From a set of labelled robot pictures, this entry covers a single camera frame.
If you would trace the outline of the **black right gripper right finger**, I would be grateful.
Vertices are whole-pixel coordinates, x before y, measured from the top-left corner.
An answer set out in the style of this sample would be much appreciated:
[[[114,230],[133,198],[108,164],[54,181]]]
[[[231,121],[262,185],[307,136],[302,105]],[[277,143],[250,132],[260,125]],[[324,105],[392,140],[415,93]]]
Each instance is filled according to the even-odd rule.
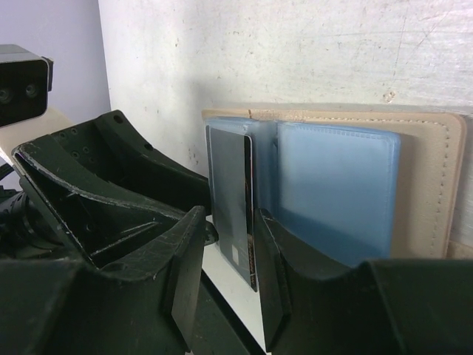
[[[470,354],[471,260],[368,260],[350,268],[255,214],[272,354]]]

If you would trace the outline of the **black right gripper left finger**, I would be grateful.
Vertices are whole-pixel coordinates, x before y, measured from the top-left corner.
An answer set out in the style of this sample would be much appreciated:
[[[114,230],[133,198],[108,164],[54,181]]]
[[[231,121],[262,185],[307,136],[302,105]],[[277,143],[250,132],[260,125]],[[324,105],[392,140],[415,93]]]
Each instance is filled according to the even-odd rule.
[[[205,237],[192,208],[102,269],[78,260],[1,261],[3,354],[185,354]]]

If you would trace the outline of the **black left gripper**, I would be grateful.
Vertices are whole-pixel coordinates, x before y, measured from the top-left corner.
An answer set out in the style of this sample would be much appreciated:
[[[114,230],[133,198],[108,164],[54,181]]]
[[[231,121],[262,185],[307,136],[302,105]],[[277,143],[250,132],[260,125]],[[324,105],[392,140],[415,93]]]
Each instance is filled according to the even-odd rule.
[[[208,220],[208,179],[155,149],[120,111],[23,143],[13,150],[22,190],[1,213],[1,257],[81,260],[104,268],[154,240],[178,246],[169,232],[199,214]]]

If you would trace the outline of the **beige leather card holder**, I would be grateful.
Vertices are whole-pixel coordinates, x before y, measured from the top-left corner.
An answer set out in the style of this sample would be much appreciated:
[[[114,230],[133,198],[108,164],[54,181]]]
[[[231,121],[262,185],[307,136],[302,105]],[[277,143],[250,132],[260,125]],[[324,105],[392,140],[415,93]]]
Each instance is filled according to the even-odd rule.
[[[470,259],[472,247],[450,237],[467,125],[457,113],[205,109],[203,118],[308,122],[382,129],[401,135],[391,255]]]

